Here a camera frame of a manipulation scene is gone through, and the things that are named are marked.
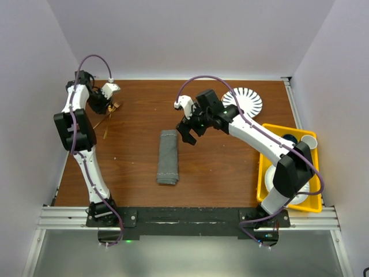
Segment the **grey cloth napkin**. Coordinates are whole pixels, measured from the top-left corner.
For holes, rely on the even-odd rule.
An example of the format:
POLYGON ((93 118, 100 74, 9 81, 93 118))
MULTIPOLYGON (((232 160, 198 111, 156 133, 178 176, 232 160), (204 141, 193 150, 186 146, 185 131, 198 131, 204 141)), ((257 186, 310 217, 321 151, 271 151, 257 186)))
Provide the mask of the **grey cloth napkin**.
POLYGON ((156 181, 160 185, 176 185, 179 181, 176 130, 163 130, 160 134, 156 181))

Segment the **gold fork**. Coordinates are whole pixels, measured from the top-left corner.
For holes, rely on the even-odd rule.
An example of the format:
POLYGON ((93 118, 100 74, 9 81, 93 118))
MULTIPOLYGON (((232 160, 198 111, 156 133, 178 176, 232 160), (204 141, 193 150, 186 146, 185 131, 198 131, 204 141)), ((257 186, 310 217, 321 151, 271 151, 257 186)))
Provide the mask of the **gold fork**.
POLYGON ((122 106, 123 103, 121 102, 113 102, 111 105, 108 106, 108 115, 107 115, 107 124, 104 131, 103 139, 105 140, 108 136, 108 130, 111 123, 111 118, 114 112, 118 111, 118 109, 122 106))

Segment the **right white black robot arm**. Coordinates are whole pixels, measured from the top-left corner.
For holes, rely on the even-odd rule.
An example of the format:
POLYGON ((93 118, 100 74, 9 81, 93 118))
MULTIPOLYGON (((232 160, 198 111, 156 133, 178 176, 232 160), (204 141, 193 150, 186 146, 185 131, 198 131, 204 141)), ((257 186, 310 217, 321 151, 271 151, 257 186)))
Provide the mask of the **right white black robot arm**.
POLYGON ((184 112, 176 127, 183 142, 195 145, 197 141, 191 131, 202 136, 207 128, 214 128, 244 141, 276 168, 273 187, 257 212, 257 221, 262 226, 271 226, 277 220, 277 213, 315 175, 310 148, 306 143, 294 144, 272 133, 234 104, 224 106, 212 89, 201 92, 195 100, 179 96, 174 107, 184 112))

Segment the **gold spoon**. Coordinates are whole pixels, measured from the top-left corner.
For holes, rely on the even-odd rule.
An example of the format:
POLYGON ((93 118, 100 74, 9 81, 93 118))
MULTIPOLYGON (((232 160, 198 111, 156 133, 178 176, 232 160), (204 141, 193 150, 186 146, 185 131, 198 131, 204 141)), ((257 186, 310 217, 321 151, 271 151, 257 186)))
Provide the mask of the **gold spoon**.
POLYGON ((97 128, 105 119, 107 119, 108 117, 111 116, 111 114, 115 111, 115 106, 114 105, 109 105, 108 106, 108 110, 107 110, 107 114, 97 123, 93 126, 93 129, 97 128))

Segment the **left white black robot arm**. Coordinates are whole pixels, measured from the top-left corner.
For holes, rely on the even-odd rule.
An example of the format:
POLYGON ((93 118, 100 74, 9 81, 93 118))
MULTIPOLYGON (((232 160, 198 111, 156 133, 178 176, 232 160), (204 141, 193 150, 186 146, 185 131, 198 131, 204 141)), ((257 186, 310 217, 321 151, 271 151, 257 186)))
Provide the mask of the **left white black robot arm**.
POLYGON ((96 114, 105 115, 112 105, 112 95, 120 88, 109 83, 98 88, 93 76, 84 70, 75 72, 75 77, 78 84, 67 83, 67 102, 54 115, 54 123, 64 149, 75 158, 88 188, 88 220, 98 226, 115 226, 119 212, 97 162, 96 133, 85 108, 89 105, 96 114))

